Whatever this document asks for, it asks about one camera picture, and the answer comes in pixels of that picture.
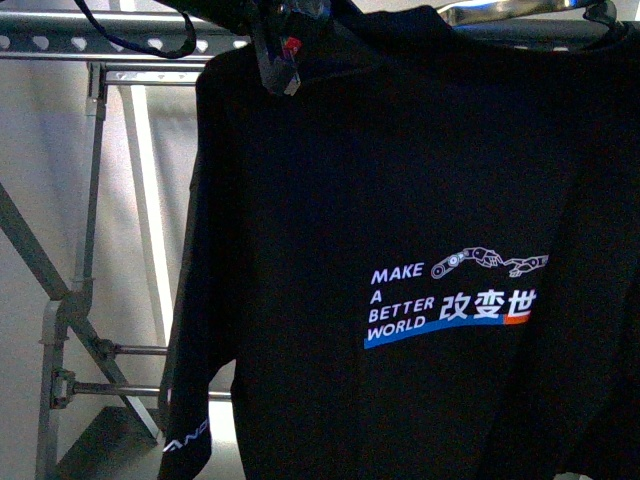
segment t-shirt sleeve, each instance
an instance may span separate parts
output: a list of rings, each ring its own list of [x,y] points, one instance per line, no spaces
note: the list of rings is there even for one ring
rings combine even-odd
[[[192,479],[211,455],[208,386],[237,354],[248,253],[238,150],[222,102],[198,81],[198,156],[160,406],[166,446],[159,480]]]

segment metal pole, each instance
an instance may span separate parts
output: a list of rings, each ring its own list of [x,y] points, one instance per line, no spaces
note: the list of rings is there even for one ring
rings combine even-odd
[[[113,353],[115,355],[167,355],[167,347],[115,345]]]
[[[182,63],[140,63],[140,62],[109,62],[105,65],[107,73],[110,72],[197,72],[204,70],[204,62]]]
[[[76,277],[71,300],[65,308],[65,320],[77,335],[87,352],[98,365],[107,380],[111,383],[127,383],[127,380],[113,359],[105,358],[99,350],[100,339],[95,329],[87,319],[91,308],[93,295],[93,281],[91,279],[93,263],[93,241],[95,233],[96,207],[98,199],[98,179],[100,170],[100,155],[102,150],[102,130],[106,115],[107,87],[104,82],[104,65],[93,63],[89,65],[89,95],[87,99],[87,149],[89,165],[85,169],[84,192],[88,195],[89,205],[85,223],[79,229],[79,240],[76,255]],[[121,397],[122,401],[133,413],[134,417],[149,432],[149,436],[157,439],[160,433],[158,426],[139,398]]]
[[[126,71],[109,72],[107,85],[132,86],[145,85],[150,87],[193,87],[200,73],[198,72],[145,72]]]
[[[73,393],[76,395],[125,395],[135,397],[157,397],[160,388],[148,385],[129,385],[129,384],[102,384],[102,383],[83,383],[76,382],[73,384]],[[210,401],[227,401],[231,400],[231,394],[227,392],[209,392]]]
[[[164,49],[182,45],[186,30],[181,15],[172,13],[94,12],[107,31],[135,43],[159,40]],[[204,63],[219,53],[233,50],[238,37],[210,22],[193,18],[198,35],[196,52],[187,62]],[[98,33],[78,10],[16,11],[0,10],[0,36],[6,48],[0,47],[0,59],[68,60],[81,62],[153,61],[158,58],[114,47]],[[34,42],[44,37],[48,47]]]
[[[59,318],[62,302],[51,301],[42,323],[44,354],[35,480],[54,480],[58,463],[58,423],[60,411],[53,409],[55,372],[62,369],[67,326]]]

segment horizontal metal rod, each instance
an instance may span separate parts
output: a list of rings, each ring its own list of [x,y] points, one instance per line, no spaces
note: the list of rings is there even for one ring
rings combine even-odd
[[[198,80],[199,73],[188,72],[179,77],[173,73],[162,74],[158,72],[119,72],[114,76],[107,74],[107,85],[146,85],[149,87],[193,87]]]
[[[110,72],[202,72],[206,62],[193,61],[191,57],[185,59],[182,63],[162,63],[149,62],[149,63],[133,63],[133,62],[117,62],[107,63],[104,69],[107,73]]]
[[[113,353],[116,355],[166,355],[167,347],[115,345]]]
[[[93,12],[93,16],[112,35],[176,34],[184,35],[182,15],[176,13]],[[198,34],[230,35],[211,22],[192,18]],[[74,36],[95,34],[93,25],[80,10],[0,10],[0,34],[71,33]]]
[[[202,64],[213,58],[213,55],[190,55],[188,59],[192,62]],[[51,52],[5,52],[0,50],[0,60],[64,60],[73,62],[157,62],[158,57],[151,55],[141,55],[139,53],[51,53]]]
[[[73,393],[76,395],[116,395],[127,397],[157,397],[160,394],[160,388],[147,385],[123,385],[123,384],[101,384],[101,383],[82,383],[73,384]],[[211,401],[227,401],[231,400],[231,394],[227,392],[209,392],[209,400]]]

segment orange stripe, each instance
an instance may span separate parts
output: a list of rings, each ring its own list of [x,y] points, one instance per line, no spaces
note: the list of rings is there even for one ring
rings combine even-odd
[[[526,315],[522,315],[520,317],[514,317],[513,315],[505,315],[504,316],[504,324],[505,325],[518,325],[520,323],[527,323],[529,321],[529,317],[531,313],[527,313]]]

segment printed logo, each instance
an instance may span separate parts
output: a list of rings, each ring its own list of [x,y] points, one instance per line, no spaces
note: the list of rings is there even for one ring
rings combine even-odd
[[[431,276],[439,280],[466,260],[474,260],[484,268],[513,266],[513,268],[509,270],[509,276],[511,278],[518,278],[522,274],[546,266],[549,262],[549,255],[502,260],[502,257],[494,250],[483,247],[465,248],[462,252],[454,253],[440,263],[436,263],[431,269]]]
[[[169,443],[164,449],[163,452],[175,452],[176,450],[180,450],[183,447],[186,447],[190,441],[197,440],[200,435],[203,434],[209,427],[209,419],[207,418],[202,424],[195,429],[193,434],[187,435],[184,439],[184,442],[180,442],[179,440],[173,440]]]
[[[364,348],[450,328],[526,323],[536,298],[535,289],[514,290],[511,294],[489,289],[473,296],[458,292],[440,301],[423,297],[374,307],[369,310]],[[377,290],[370,305],[379,302],[382,302],[382,293]]]

